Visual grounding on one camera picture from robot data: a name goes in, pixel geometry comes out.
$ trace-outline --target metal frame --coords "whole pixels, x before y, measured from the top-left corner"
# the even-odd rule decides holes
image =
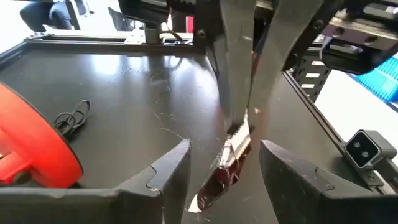
[[[257,8],[265,10],[268,14],[273,9],[273,1],[257,0]],[[338,11],[328,22],[324,29],[320,25],[326,25],[326,21],[313,24],[312,28],[319,28],[318,33],[333,37],[327,39],[322,47],[324,63],[332,69],[342,70],[348,73],[362,74],[370,72],[381,62],[387,60],[396,53],[397,49],[397,20],[391,13],[384,9],[388,6],[397,7],[396,2],[386,1],[341,1],[345,10]],[[349,44],[363,49],[363,53],[350,56],[340,50],[331,49],[331,45]],[[298,44],[301,50],[305,50],[305,44]]]
[[[319,57],[321,49],[322,44],[313,43],[304,53],[299,63],[293,68],[292,72],[292,76],[296,82],[300,84],[301,88],[313,102],[317,100],[331,72],[331,69],[321,62]]]
[[[0,69],[4,68],[7,66],[9,63],[12,63],[14,60],[17,60],[22,54],[26,53],[28,50],[33,50],[33,49],[44,49],[44,50],[69,50],[69,51],[76,51],[76,52],[95,52],[97,54],[101,53],[107,53],[109,54],[110,52],[112,53],[132,53],[132,52],[164,52],[166,54],[176,54],[176,53],[198,53],[198,54],[204,54],[205,51],[203,49],[199,49],[197,47],[191,46],[191,45],[129,45],[125,44],[124,41],[126,40],[126,37],[85,37],[81,35],[45,35],[42,36],[41,38],[32,38],[32,39],[26,39],[22,43],[16,45],[15,47],[9,49],[6,52],[3,52],[0,54]],[[345,142],[342,140],[342,138],[337,134],[337,132],[333,129],[333,127],[329,124],[329,122],[326,120],[325,117],[321,114],[321,112],[318,111],[318,109],[315,107],[313,102],[310,100],[310,98],[307,96],[307,94],[300,88],[300,85],[294,80],[294,78],[289,75],[288,73],[282,72],[283,76],[287,79],[289,84],[292,86],[292,88],[295,90],[295,92],[298,94],[300,99],[303,101],[305,106],[308,108],[308,110],[311,112],[311,114],[314,116],[314,118],[318,121],[319,125],[323,128],[323,130],[327,133],[329,138],[333,141],[334,145],[336,146],[337,150],[341,152],[342,155],[345,154],[344,151],[344,145]],[[182,165],[176,165],[174,167],[175,170],[189,170],[189,162],[187,162],[189,158],[189,150],[188,148],[190,145],[187,145],[188,143],[184,143],[183,147],[179,145],[176,147],[174,150],[182,150],[185,152],[184,158],[180,158],[179,161]],[[122,184],[120,186],[122,187],[117,187],[116,189],[111,189],[111,190],[53,190],[53,189],[24,189],[25,194],[21,195],[19,192],[21,191],[20,188],[15,189],[15,188],[4,188],[0,189],[0,207],[2,208],[0,210],[0,220],[4,221],[10,221],[10,223],[16,223],[16,221],[19,221],[21,219],[18,218],[26,218],[26,220],[30,220],[32,217],[36,217],[38,214],[41,217],[48,217],[49,213],[51,211],[55,211],[56,214],[62,214],[62,209],[67,209],[67,208],[73,208],[76,209],[75,215],[79,216],[82,215],[84,222],[85,221],[95,221],[95,220],[101,220],[99,223],[111,223],[114,221],[115,218],[122,218],[124,221],[126,217],[125,215],[125,210],[122,210],[120,212],[113,211],[113,213],[110,209],[110,206],[113,202],[116,203],[116,205],[120,205],[118,203],[121,203],[121,200],[126,197],[131,197],[129,198],[129,206],[131,206],[131,209],[134,210],[134,204],[136,202],[139,203],[146,203],[148,201],[149,204],[159,204],[163,205],[165,202],[164,197],[167,196],[165,192],[162,192],[161,196],[159,194],[154,195],[146,192],[148,186],[147,183],[149,180],[154,179],[157,177],[153,173],[153,169],[158,170],[155,168],[154,165],[151,167],[147,168],[146,170],[143,171],[143,173],[138,174],[137,176],[133,177],[131,180],[128,181],[129,184]],[[373,172],[373,171],[360,171],[356,170],[356,172],[359,174],[360,178],[363,180],[363,186],[369,188],[373,192],[377,192],[379,194],[385,194],[385,190],[382,188],[384,185],[381,181],[381,179]],[[163,174],[163,173],[158,173],[159,175],[169,175],[169,179],[166,181],[166,184],[170,184],[170,187],[165,187],[164,189],[172,189],[173,187],[173,182],[172,179],[173,175],[172,173],[169,174]],[[142,181],[142,175],[146,175],[148,178],[145,179],[145,181]],[[183,180],[187,180],[189,176],[189,173],[183,173],[179,177],[183,178]],[[186,184],[183,189],[187,189],[188,187],[188,182],[185,182]],[[185,200],[185,195],[184,192],[180,192],[181,197],[183,198],[183,201]],[[26,201],[32,199],[35,200],[36,202],[44,202],[44,206],[38,206],[37,208],[32,207],[32,205],[29,205]],[[13,202],[16,207],[9,207],[8,203]],[[178,201],[175,204],[175,209],[171,208],[172,211],[171,213],[177,214],[177,219],[180,219],[180,215],[182,215],[183,207],[180,206],[179,203],[182,203],[182,206],[184,205],[185,202],[183,201]],[[11,210],[17,210],[17,215],[15,215],[15,212],[10,212]],[[103,214],[97,217],[89,217],[86,213],[96,213],[96,214]],[[140,223],[161,223],[162,219],[159,221],[159,216],[153,216],[153,217],[134,217],[134,218],[140,218]],[[58,223],[64,223],[65,220],[58,220],[57,217],[48,217],[49,221],[57,221]],[[75,223],[83,223],[83,219],[79,219],[77,222],[73,220]]]

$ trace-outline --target screw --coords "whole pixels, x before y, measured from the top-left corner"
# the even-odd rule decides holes
[[[371,45],[372,43],[374,43],[375,41],[377,41],[377,37],[376,36],[369,36],[365,39],[364,43],[366,46]]]
[[[335,29],[335,31],[333,31],[333,35],[332,35],[332,36],[333,36],[334,38],[338,38],[339,36],[343,35],[344,32],[345,32],[344,28],[337,27],[337,28]]]
[[[323,22],[322,22],[322,20],[317,20],[317,21],[315,21],[314,23],[313,23],[313,25],[312,25],[312,27],[314,28],[314,29],[321,29],[322,28],[322,25],[323,25]]]
[[[198,35],[201,38],[205,38],[206,37],[206,32],[203,29],[198,30]]]

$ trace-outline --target red object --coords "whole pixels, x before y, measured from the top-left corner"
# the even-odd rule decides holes
[[[232,185],[239,181],[244,162],[250,152],[251,147],[249,144],[229,167],[218,166],[213,170],[198,192],[198,208],[201,211],[213,206]]]
[[[193,17],[192,16],[187,16],[185,18],[185,24],[186,24],[186,30],[187,33],[192,34],[193,33]]]
[[[0,182],[21,172],[46,187],[66,188],[82,175],[69,145],[21,96],[0,83]]]

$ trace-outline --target cable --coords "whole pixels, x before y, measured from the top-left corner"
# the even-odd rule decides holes
[[[169,33],[169,34],[172,34],[178,41],[182,41],[182,37],[181,36],[179,36],[179,34],[178,33],[176,33],[175,31],[173,31],[172,29],[170,29],[170,27],[169,27],[169,25],[166,23],[166,27],[167,27],[167,32]]]
[[[82,100],[72,113],[63,112],[58,114],[53,122],[54,127],[63,137],[69,137],[86,122],[90,107],[91,103],[88,100]]]

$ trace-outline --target scratch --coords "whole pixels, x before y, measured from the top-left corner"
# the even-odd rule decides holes
[[[156,114],[156,112],[154,110],[152,110],[154,112],[154,115],[157,117],[157,119],[159,119],[160,122],[162,122],[161,118]]]
[[[129,69],[124,69],[122,75],[126,74],[127,72],[129,72]]]
[[[243,202],[249,200],[250,198],[252,198],[252,197],[247,197],[247,198],[243,199]]]
[[[172,130],[170,130],[170,129],[161,128],[161,130],[164,130],[164,131],[168,131],[168,132],[170,132],[170,133],[173,133],[173,134],[175,134],[176,136],[180,137],[180,139],[185,139],[184,137],[182,137],[181,135],[177,134],[176,132],[174,132],[174,131],[172,131]]]
[[[117,71],[116,74],[117,75],[124,75],[126,72],[128,72],[128,69],[122,69],[120,71]]]

